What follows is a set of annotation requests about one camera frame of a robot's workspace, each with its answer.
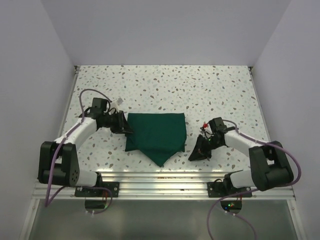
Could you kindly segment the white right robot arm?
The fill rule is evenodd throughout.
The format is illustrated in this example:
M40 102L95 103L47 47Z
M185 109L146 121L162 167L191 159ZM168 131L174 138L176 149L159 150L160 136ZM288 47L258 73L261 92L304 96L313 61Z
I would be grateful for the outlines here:
M280 142L256 140L240 132L236 123L231 127L225 123L221 117L204 123L188 160L209 160L214 150L229 147L249 158L249 169L230 172L223 179L209 182L209 196L232 197L237 193L249 196L252 188L264 192L293 182L288 154Z

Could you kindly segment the dark green surgical cloth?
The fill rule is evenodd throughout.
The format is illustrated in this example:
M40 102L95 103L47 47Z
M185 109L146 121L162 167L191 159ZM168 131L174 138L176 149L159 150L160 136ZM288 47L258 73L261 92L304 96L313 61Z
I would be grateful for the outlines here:
M158 167L185 151L187 129L184 113L129 113L133 133L126 134L125 151L139 150Z

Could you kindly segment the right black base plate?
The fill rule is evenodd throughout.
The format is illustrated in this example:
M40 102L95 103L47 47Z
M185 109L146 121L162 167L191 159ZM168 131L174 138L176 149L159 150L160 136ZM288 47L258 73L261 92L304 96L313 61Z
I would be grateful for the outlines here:
M246 187L235 188L233 186L226 186L221 181L207 183L207 194L209 198L222 198L233 194L239 194L239 197L243 198L251 198L252 193L247 193L250 190L250 187L247 189Z

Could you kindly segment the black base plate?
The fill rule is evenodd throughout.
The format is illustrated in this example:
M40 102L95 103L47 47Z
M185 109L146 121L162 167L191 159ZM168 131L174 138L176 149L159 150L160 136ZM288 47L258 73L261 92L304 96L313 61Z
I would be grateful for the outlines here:
M239 194L239 197L243 198L251 198L252 193L247 193L250 190L250 187L247 189L246 187L235 188L233 186L226 186L221 181L207 183L207 194L209 198L222 198L233 194Z
M80 187L75 189L74 196L78 198L101 198L101 197L113 197L119 196L120 183L117 181L102 182L101 186L93 187Z

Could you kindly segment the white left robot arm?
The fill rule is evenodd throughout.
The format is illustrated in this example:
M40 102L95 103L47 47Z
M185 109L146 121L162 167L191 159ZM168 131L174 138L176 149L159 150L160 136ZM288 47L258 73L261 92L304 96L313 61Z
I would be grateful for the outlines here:
M82 144L101 128L109 128L113 134L132 134L125 114L119 110L123 102L95 97L90 107L80 114L77 122L65 134L54 141L45 141L40 147L38 181L41 184L86 187L92 196L103 193L101 174L81 170L78 150Z

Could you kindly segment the aluminium rail frame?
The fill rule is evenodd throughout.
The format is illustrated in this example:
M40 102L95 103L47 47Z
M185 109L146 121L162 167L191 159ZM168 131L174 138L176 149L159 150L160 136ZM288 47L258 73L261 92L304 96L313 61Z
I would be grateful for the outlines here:
M80 111L79 93L86 88L90 97L123 98L125 111L180 113L186 117L185 152L170 158L164 167L156 166L138 151L127 153L125 139L100 130L87 140L79 152L80 166L100 171L105 181L120 183L119 196L106 213L90 217L84 198L72 188L60 190L49 207L44 206L47 188L34 185L31 204L23 225L22 240L98 239L96 231L107 230L113 239L131 238L133 231L146 227L146 236L162 238L217 240L224 236L207 228L219 221L232 222L238 233L232 239L305 240L292 187L255 192L244 199L241 218L229 216L207 192L207 182L226 173L249 168L249 159L235 149L223 147L211 160L189 162L199 126L209 117L225 117L237 123L248 135L267 140L251 68L246 65L79 65L68 110L61 128L65 132Z

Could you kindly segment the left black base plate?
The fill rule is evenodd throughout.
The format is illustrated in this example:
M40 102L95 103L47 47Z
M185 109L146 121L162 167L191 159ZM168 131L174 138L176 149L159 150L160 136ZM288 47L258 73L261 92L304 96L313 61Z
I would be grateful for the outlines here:
M102 182L101 186L93 187L80 187L75 189L74 196L78 198L101 198L101 197L113 197L119 196L120 183L117 181Z

